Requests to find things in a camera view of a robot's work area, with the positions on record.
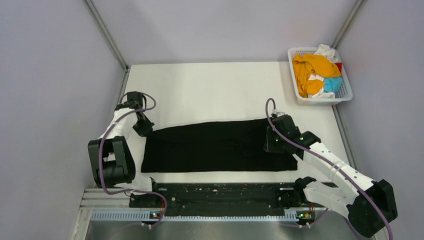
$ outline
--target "metal floor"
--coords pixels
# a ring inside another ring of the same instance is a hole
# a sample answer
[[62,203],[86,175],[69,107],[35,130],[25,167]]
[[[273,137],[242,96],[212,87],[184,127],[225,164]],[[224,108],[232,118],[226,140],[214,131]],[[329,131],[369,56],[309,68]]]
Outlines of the metal floor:
[[[91,221],[85,240],[107,240],[122,221]],[[328,212],[308,228],[280,226],[278,222],[162,222],[153,230],[130,226],[110,240],[356,240],[343,217]]]

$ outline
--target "pile of clothes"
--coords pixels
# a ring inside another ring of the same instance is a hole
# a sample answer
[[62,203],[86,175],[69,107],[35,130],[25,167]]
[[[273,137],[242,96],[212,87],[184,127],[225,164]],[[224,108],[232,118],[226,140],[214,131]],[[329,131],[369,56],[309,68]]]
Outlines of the pile of clothes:
[[343,83],[342,63],[334,49],[320,44],[314,54],[293,58],[294,75],[299,95],[303,98],[334,99]]

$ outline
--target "white tabletop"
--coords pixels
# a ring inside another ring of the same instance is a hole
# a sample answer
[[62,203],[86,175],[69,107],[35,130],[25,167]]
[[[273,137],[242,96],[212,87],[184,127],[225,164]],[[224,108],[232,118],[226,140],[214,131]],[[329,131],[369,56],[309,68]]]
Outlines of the white tabletop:
[[[125,92],[131,91],[156,99],[156,108],[145,113],[155,123],[154,130],[213,121],[263,119],[265,102],[272,97],[278,111],[291,115],[301,132],[313,132],[334,154],[348,162],[332,107],[297,105],[288,62],[133,65],[125,88]],[[140,171],[146,138],[132,131],[127,142]],[[291,183],[306,176],[329,182],[304,162],[298,163],[296,171],[146,174],[159,183]]]

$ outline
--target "white plastic basket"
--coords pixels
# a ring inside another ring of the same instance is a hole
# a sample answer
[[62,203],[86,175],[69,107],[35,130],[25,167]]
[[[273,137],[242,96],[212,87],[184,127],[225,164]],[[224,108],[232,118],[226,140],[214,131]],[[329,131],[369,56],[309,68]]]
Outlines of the white plastic basket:
[[[336,105],[343,101],[349,101],[353,98],[351,85],[349,84],[348,76],[345,72],[345,67],[341,65],[341,78],[343,83],[340,90],[335,94],[335,98],[305,98],[299,95],[298,85],[296,83],[295,71],[293,69],[293,58],[296,54],[301,56],[305,54],[313,54],[318,50],[318,47],[292,47],[288,50],[288,62],[290,64],[291,79],[293,80],[294,92],[297,97],[297,104],[299,105]],[[339,53],[335,50],[335,57],[339,62],[343,62]]]

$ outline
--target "white wall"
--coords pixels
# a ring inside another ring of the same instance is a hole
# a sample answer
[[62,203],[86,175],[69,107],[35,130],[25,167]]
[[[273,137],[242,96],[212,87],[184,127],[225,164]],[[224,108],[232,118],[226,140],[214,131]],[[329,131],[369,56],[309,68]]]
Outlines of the white wall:
[[94,0],[127,64],[287,61],[331,45],[355,0]]
[[338,51],[353,91],[341,105],[360,168],[394,188],[395,239],[422,239],[424,1],[367,1]]
[[0,6],[1,239],[64,240],[123,72],[82,0]]

